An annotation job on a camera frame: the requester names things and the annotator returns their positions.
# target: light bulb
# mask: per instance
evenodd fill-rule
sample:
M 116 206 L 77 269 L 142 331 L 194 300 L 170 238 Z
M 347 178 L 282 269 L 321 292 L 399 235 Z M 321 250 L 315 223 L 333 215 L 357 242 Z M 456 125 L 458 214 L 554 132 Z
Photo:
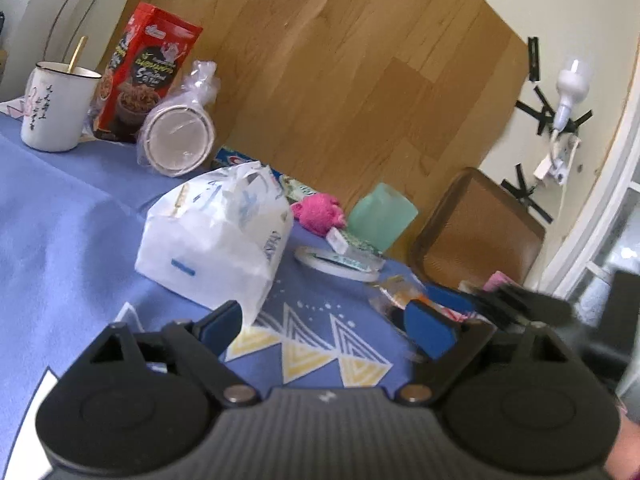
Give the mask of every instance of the light bulb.
M 562 132 L 566 128 L 574 106 L 587 97 L 590 81 L 591 69 L 587 63 L 574 56 L 568 57 L 556 83 L 560 104 L 554 117 L 554 130 Z

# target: brown leather cushion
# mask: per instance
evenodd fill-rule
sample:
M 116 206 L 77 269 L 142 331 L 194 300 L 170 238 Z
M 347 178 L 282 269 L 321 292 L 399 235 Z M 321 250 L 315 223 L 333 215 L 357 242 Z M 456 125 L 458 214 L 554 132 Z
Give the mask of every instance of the brown leather cushion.
M 422 279 L 457 288 L 483 286 L 501 270 L 523 283 L 545 229 L 503 188 L 475 168 L 463 170 L 438 204 L 410 250 Z

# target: wooden panel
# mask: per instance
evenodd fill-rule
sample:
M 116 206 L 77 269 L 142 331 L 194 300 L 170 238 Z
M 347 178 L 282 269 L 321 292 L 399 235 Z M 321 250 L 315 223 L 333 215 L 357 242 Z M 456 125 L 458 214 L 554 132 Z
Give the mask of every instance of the wooden panel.
M 204 27 L 192 58 L 219 65 L 217 145 L 347 209 L 393 185 L 420 211 L 401 258 L 500 136 L 527 72 L 526 46 L 484 0 L 146 1 Z

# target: red food package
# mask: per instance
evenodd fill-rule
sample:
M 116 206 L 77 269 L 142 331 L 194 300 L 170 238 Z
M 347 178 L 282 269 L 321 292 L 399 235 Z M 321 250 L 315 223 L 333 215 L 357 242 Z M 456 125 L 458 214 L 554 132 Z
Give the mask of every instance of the red food package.
M 139 3 L 98 85 L 95 136 L 136 142 L 146 115 L 169 91 L 201 32 L 174 14 Z

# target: white mug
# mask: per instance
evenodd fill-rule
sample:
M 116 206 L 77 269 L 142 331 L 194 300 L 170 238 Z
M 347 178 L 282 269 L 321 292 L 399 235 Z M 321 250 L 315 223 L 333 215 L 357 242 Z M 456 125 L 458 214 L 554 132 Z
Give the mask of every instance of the white mug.
M 22 142 L 43 152 L 66 152 L 78 145 L 82 124 L 100 74 L 41 61 L 29 76 L 24 95 Z

